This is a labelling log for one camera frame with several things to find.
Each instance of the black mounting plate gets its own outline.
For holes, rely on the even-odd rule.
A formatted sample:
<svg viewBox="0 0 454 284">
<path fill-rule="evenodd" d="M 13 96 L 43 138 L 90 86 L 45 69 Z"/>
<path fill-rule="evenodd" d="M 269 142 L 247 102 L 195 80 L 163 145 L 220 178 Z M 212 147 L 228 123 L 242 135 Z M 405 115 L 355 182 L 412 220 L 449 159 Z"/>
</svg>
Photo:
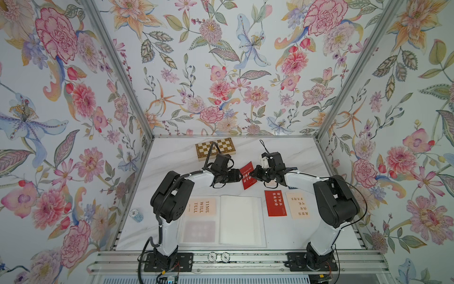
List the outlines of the black mounting plate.
<svg viewBox="0 0 454 284">
<path fill-rule="evenodd" d="M 191 253 L 177 253 L 177 262 L 180 263 L 180 267 L 176 267 L 173 272 L 191 272 L 192 261 L 194 254 Z M 146 263 L 143 268 L 144 272 L 161 272 L 162 269 L 156 265 L 156 260 L 153 253 L 147 255 Z"/>
<path fill-rule="evenodd" d="M 287 264 L 286 267 L 290 268 L 291 272 L 295 271 L 311 271 L 306 266 L 306 259 L 304 256 L 306 253 L 286 253 L 287 255 Z M 324 262 L 320 267 L 316 267 L 315 270 L 320 269 L 319 271 L 337 271 L 337 262 L 334 260 L 334 255 L 332 254 L 331 257 L 328 259 L 327 262 Z"/>
</svg>

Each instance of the wooden chessboard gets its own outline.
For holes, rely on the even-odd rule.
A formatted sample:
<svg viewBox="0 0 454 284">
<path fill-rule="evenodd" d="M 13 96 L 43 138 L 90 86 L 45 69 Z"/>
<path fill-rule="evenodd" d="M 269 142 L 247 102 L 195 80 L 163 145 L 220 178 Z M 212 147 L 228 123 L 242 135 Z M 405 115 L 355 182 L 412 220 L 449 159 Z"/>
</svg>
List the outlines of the wooden chessboard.
<svg viewBox="0 0 454 284">
<path fill-rule="evenodd" d="M 197 157 L 198 157 L 199 161 L 205 161 L 207 159 L 211 142 L 212 141 L 196 144 Z M 231 138 L 222 138 L 222 139 L 216 140 L 215 142 L 219 146 L 219 149 L 221 150 L 221 154 L 233 155 L 236 153 L 235 146 L 233 146 L 233 142 L 232 142 Z M 216 154 L 217 154 L 217 148 L 216 148 L 216 146 L 213 146 L 213 149 L 211 150 L 210 159 L 214 159 L 216 157 Z"/>
</svg>

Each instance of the red card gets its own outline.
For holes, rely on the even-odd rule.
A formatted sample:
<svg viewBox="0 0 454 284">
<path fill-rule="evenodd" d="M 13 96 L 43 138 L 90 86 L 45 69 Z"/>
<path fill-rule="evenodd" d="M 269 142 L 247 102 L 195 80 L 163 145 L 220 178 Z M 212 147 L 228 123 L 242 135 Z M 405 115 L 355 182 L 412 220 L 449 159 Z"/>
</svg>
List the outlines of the red card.
<svg viewBox="0 0 454 284">
<path fill-rule="evenodd" d="M 287 216 L 284 199 L 280 190 L 265 190 L 265 198 L 268 216 Z"/>
<path fill-rule="evenodd" d="M 257 182 L 257 180 L 255 178 L 249 176 L 249 174 L 253 170 L 254 170 L 254 166 L 252 165 L 252 162 L 249 162 L 247 165 L 245 165 L 244 167 L 242 167 L 240 169 L 240 172 L 243 175 L 242 181 L 243 181 L 243 187 L 245 190 Z"/>
</svg>

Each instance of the open book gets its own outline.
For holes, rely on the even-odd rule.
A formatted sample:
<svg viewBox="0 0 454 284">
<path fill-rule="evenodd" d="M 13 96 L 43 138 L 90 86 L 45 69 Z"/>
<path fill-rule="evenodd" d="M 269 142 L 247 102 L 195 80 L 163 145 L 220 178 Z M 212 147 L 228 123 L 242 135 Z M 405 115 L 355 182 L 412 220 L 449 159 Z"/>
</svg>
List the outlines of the open book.
<svg viewBox="0 0 454 284">
<path fill-rule="evenodd" d="M 230 195 L 191 197 L 178 231 L 183 245 L 266 246 L 262 200 Z"/>
</svg>

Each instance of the floral wallpaper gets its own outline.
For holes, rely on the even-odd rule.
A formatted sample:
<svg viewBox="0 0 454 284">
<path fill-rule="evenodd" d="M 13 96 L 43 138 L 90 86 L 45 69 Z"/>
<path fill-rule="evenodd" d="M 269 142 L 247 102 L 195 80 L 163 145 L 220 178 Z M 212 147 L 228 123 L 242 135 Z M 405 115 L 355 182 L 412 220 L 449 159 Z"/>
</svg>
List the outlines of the floral wallpaper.
<svg viewBox="0 0 454 284">
<path fill-rule="evenodd" d="M 84 283 L 149 144 L 85 13 L 0 0 L 1 283 Z"/>
<path fill-rule="evenodd" d="M 154 133 L 231 136 L 314 134 L 386 1 L 96 5 Z"/>
<path fill-rule="evenodd" d="M 397 283 L 454 282 L 454 3 L 404 1 L 321 144 Z"/>
</svg>

